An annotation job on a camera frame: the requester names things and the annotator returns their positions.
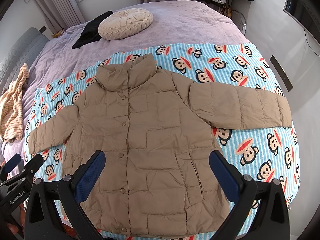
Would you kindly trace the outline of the grey padded headboard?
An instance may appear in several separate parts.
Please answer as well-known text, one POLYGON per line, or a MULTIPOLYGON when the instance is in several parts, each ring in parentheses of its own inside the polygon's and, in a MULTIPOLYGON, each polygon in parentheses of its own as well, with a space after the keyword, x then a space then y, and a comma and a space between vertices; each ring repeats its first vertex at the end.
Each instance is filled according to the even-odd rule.
POLYGON ((10 48, 1 61, 1 94, 3 94, 26 63, 30 67, 49 39, 36 28, 29 28, 10 48))

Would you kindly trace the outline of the black cloth on bed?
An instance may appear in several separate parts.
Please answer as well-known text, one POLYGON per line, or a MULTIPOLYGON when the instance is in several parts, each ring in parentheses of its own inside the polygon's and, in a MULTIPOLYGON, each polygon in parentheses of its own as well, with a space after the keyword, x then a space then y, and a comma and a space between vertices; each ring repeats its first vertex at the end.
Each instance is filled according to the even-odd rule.
POLYGON ((72 49, 78 49, 86 44, 99 41, 101 36, 98 33, 98 27, 104 19, 112 14, 112 11, 107 11, 88 22, 78 40, 73 44, 72 49))

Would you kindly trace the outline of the orange striped cloth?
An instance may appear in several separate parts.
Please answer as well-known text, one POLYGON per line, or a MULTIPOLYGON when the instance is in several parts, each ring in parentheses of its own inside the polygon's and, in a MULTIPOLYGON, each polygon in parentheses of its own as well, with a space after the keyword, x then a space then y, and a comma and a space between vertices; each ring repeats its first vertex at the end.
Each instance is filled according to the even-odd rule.
POLYGON ((13 142, 23 137, 23 86, 29 78, 29 68, 24 63, 17 79, 1 96, 1 141, 13 142))

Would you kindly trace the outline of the grey curtain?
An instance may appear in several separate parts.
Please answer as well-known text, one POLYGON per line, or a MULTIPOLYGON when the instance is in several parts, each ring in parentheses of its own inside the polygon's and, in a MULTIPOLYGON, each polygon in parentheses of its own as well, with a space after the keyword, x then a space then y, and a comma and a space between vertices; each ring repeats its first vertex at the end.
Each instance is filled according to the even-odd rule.
POLYGON ((49 30, 57 33, 85 22, 75 0, 35 0, 49 30))

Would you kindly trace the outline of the wall mounted television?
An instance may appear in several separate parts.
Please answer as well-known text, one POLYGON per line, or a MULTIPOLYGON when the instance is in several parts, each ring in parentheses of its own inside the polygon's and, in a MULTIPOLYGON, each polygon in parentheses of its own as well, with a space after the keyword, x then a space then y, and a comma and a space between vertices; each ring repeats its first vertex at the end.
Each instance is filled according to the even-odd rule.
POLYGON ((319 42, 319 29, 300 0, 286 0, 284 11, 319 42))

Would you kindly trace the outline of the tan puffer jacket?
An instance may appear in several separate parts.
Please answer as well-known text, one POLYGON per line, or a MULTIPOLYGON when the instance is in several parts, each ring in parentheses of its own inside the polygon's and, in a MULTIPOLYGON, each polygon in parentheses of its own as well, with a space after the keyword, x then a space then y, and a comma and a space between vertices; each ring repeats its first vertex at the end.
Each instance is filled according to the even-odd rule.
POLYGON ((151 54, 99 66, 97 81, 36 126, 29 152, 65 144, 62 174, 97 150, 104 170, 83 209, 95 227, 176 238, 216 231, 228 201, 209 166, 214 128, 290 127, 287 99, 268 90, 197 83, 159 69, 151 54))

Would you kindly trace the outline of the lavender bed cover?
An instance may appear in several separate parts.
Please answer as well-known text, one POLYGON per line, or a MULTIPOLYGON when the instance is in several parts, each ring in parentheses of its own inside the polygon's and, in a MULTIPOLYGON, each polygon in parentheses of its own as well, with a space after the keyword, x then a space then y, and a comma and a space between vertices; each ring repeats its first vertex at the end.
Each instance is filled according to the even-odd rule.
POLYGON ((30 66, 30 75, 22 99, 23 121, 27 122, 37 88, 86 69, 115 53, 175 43, 241 44, 249 40, 230 18, 196 1, 143 3, 153 14, 152 24, 140 33, 122 40, 100 39, 72 49, 84 24, 70 27, 62 36, 47 42, 30 66))

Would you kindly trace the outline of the round cream pleated cushion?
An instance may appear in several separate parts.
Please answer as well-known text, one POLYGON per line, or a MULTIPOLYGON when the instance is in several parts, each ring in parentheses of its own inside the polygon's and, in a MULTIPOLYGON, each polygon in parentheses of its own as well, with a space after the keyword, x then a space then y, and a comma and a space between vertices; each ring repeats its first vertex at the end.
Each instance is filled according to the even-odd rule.
POLYGON ((113 13, 98 26, 98 34, 105 40, 121 40, 135 35, 153 22, 153 14, 143 8, 131 8, 113 13))

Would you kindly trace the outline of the white standing fan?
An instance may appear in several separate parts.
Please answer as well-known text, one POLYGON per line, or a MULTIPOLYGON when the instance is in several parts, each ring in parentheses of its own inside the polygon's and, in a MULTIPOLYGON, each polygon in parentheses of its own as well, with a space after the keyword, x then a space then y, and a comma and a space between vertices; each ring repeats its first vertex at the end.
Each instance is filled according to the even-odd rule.
POLYGON ((247 24, 244 15, 237 10, 233 10, 231 20, 238 27, 241 33, 246 35, 247 24))

